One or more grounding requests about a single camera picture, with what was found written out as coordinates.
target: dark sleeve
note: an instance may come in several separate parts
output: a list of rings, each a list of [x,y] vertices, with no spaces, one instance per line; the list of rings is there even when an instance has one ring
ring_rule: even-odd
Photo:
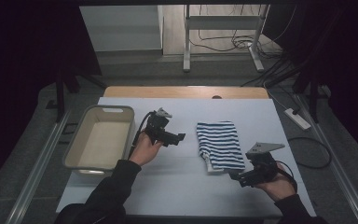
[[[311,217],[298,194],[279,200],[275,205],[281,210],[280,224],[327,224],[322,217]]]
[[[120,160],[112,173],[91,193],[84,204],[69,204],[57,216],[55,223],[120,223],[125,216],[123,203],[141,167]]]

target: wall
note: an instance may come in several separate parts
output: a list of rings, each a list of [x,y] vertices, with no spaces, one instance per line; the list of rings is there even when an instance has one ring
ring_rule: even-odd
[[[158,6],[81,7],[80,11],[95,51],[161,49]]]

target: power strip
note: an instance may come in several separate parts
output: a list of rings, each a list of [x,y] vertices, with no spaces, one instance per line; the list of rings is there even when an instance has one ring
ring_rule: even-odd
[[[306,131],[307,129],[310,128],[310,125],[303,119],[301,118],[301,116],[299,116],[298,114],[294,115],[293,114],[293,109],[292,108],[288,108],[287,110],[284,111],[284,113],[292,120],[294,121],[298,126],[300,126],[300,128],[303,131]]]

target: beige tray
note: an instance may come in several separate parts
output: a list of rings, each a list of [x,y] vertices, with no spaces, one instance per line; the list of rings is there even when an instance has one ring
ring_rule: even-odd
[[[63,164],[82,174],[104,174],[126,158],[134,132],[134,111],[129,106],[94,105],[81,119]]]

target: white table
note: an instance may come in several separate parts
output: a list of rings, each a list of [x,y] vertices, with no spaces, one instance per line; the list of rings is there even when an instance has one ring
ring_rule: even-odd
[[[208,175],[199,156],[196,125],[199,121],[232,121],[238,131],[247,170],[253,165],[244,153],[255,142],[282,143],[286,147],[271,154],[288,164],[298,184],[298,194],[307,210],[316,216],[287,143],[275,106],[270,99],[159,99],[102,97],[99,105],[129,105],[135,111],[135,129],[149,111],[163,107],[173,115],[166,131],[185,133],[178,146],[163,147],[157,157],[143,166],[130,198],[124,206],[128,215],[187,217],[279,217],[281,212],[260,189],[242,188],[228,174]],[[57,208],[83,203],[102,180],[72,173]]]

